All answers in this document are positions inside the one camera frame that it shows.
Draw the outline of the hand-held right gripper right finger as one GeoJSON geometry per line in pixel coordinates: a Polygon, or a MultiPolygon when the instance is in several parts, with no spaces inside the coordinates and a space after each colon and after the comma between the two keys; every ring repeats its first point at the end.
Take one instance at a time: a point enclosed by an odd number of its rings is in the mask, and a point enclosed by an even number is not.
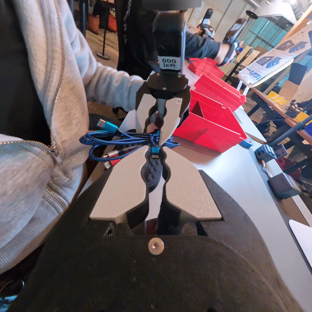
{"type": "Polygon", "coordinates": [[[220,221],[222,215],[195,165],[177,152],[161,150],[165,180],[158,215],[157,233],[179,234],[187,223],[220,221]]]}

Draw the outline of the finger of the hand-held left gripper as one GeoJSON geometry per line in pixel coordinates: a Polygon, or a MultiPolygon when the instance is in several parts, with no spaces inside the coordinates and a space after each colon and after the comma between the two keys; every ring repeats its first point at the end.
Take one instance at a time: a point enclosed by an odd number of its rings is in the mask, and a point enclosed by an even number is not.
{"type": "Polygon", "coordinates": [[[147,133],[147,129],[151,124],[151,116],[157,109],[157,99],[151,94],[137,93],[135,103],[136,133],[147,133]]]}
{"type": "Polygon", "coordinates": [[[166,101],[166,114],[163,117],[163,125],[159,133],[159,146],[164,145],[172,136],[180,123],[180,110],[182,98],[172,98],[166,101]]]}

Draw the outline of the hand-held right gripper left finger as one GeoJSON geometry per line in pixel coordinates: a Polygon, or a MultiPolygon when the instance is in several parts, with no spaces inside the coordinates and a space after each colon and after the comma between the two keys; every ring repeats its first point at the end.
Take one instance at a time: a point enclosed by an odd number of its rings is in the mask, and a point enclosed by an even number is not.
{"type": "Polygon", "coordinates": [[[149,213],[149,194],[144,174],[149,146],[143,146],[109,170],[108,179],[90,214],[92,220],[124,223],[133,229],[149,213]]]}

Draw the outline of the red plastic bin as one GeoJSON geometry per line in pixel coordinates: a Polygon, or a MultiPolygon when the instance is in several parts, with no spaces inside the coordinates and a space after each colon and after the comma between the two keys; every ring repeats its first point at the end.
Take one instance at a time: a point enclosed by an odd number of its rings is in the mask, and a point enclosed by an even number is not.
{"type": "Polygon", "coordinates": [[[197,76],[212,74],[220,79],[224,76],[224,72],[217,66],[217,61],[211,58],[190,58],[188,64],[189,70],[197,76]]]}
{"type": "Polygon", "coordinates": [[[247,139],[230,108],[191,90],[189,116],[173,135],[223,153],[247,139]]]}
{"type": "Polygon", "coordinates": [[[232,112],[247,101],[245,95],[212,73],[201,76],[194,87],[198,93],[221,103],[225,108],[230,108],[232,112]]]}

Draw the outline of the person's left forearm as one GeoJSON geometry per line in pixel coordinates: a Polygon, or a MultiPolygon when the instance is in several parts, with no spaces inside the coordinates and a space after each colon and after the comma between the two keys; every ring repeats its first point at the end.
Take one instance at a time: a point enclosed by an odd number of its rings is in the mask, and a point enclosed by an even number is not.
{"type": "Polygon", "coordinates": [[[96,62],[95,72],[85,85],[85,94],[87,101],[129,112],[135,110],[136,94],[144,82],[139,76],[129,76],[96,62]]]}

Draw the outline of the person's right hand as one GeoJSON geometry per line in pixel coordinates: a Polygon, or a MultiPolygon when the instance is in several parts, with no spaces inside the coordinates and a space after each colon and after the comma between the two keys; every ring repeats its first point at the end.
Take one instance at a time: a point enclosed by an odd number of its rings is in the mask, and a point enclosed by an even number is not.
{"type": "Polygon", "coordinates": [[[158,229],[158,218],[146,221],[146,235],[156,235],[158,229]]]}

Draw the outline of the dark foam pad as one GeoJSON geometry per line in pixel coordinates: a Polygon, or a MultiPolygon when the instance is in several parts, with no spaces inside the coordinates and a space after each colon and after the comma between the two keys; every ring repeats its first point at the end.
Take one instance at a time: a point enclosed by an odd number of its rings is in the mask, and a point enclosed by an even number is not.
{"type": "MultiPolygon", "coordinates": [[[[108,121],[116,126],[121,126],[122,122],[124,121],[125,117],[121,118],[114,118],[114,117],[109,117],[109,116],[104,116],[104,115],[98,115],[96,113],[90,113],[89,114],[89,130],[92,131],[97,131],[97,130],[102,130],[101,127],[98,127],[97,124],[99,120],[105,120],[108,121]]],[[[87,166],[87,178],[90,180],[87,184],[89,185],[92,183],[92,181],[96,180],[104,171],[105,169],[100,168],[99,173],[96,172],[93,174],[93,171],[95,170],[98,162],[95,160],[92,160],[90,158],[87,159],[86,161],[86,166],[87,166]]],[[[159,160],[150,160],[149,164],[149,171],[148,171],[148,176],[147,176],[147,182],[148,186],[151,190],[154,190],[158,184],[158,182],[161,179],[161,174],[162,174],[162,165],[159,160]]]]}

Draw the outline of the blue tape roll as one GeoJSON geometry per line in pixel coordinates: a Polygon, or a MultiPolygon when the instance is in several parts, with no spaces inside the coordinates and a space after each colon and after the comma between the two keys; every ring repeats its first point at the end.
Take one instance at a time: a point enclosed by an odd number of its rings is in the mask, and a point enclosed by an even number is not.
{"type": "Polygon", "coordinates": [[[247,138],[240,142],[239,145],[246,149],[250,149],[254,145],[254,140],[247,135],[247,138]]]}

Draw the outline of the small blue-grey device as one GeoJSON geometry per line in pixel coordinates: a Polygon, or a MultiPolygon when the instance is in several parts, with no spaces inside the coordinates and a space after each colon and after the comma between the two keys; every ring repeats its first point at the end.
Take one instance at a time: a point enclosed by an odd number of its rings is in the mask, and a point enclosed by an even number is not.
{"type": "Polygon", "coordinates": [[[263,144],[255,150],[255,157],[259,163],[267,163],[273,159],[277,159],[273,148],[267,144],[263,144]]]}

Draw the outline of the grey charger box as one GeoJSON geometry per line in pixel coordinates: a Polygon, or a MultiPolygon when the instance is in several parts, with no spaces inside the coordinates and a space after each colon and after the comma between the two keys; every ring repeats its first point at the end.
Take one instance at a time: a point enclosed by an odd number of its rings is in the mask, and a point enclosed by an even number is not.
{"type": "Polygon", "coordinates": [[[275,196],[281,199],[288,199],[302,193],[296,181],[284,172],[268,178],[268,184],[275,196]]]}

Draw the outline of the yellow storage bin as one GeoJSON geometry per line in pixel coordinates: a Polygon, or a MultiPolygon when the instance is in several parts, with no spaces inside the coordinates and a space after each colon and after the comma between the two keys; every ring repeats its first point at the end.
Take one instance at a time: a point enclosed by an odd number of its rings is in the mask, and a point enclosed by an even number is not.
{"type": "Polygon", "coordinates": [[[271,101],[280,106],[285,105],[287,103],[287,99],[284,96],[280,96],[278,93],[274,91],[270,91],[270,93],[267,96],[269,99],[271,99],[271,101]]]}

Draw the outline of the wooden workbench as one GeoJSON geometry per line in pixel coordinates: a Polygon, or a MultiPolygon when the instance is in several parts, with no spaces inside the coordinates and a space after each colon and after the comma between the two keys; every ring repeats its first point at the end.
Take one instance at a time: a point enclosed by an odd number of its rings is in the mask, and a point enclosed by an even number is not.
{"type": "Polygon", "coordinates": [[[281,115],[284,121],[287,123],[288,126],[293,128],[298,135],[300,135],[305,141],[312,145],[312,137],[308,134],[304,129],[306,125],[310,123],[311,118],[310,116],[306,117],[302,122],[299,122],[297,119],[291,118],[290,116],[286,115],[286,111],[280,105],[272,101],[267,95],[263,92],[260,92],[256,88],[251,88],[251,90],[258,95],[267,105],[269,108],[273,109],[279,115],[281,115]]]}

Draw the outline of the instruction poster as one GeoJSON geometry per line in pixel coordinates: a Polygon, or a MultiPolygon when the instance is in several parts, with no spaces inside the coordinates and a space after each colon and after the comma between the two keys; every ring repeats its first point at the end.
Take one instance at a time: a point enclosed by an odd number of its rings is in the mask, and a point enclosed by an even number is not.
{"type": "Polygon", "coordinates": [[[292,35],[262,57],[242,69],[238,78],[248,88],[253,88],[289,66],[294,59],[311,49],[312,24],[292,35]]]}

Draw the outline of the person's black shirt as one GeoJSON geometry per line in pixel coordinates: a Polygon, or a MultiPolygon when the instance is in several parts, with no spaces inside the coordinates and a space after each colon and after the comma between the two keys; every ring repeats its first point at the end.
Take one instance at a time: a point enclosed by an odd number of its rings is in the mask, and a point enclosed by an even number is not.
{"type": "Polygon", "coordinates": [[[12,1],[0,1],[0,133],[51,143],[12,1]]]}

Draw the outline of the black stanchion post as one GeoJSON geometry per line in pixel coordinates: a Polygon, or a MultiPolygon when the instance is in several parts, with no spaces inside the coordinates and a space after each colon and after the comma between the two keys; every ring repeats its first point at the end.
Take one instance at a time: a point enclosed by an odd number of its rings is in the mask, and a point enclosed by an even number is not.
{"type": "Polygon", "coordinates": [[[103,48],[102,48],[102,52],[96,52],[96,55],[103,60],[110,60],[110,56],[105,53],[105,42],[106,42],[106,33],[107,33],[109,15],[110,15],[110,5],[108,4],[108,1],[101,1],[101,2],[104,3],[103,5],[101,5],[101,8],[104,10],[103,48]]]}

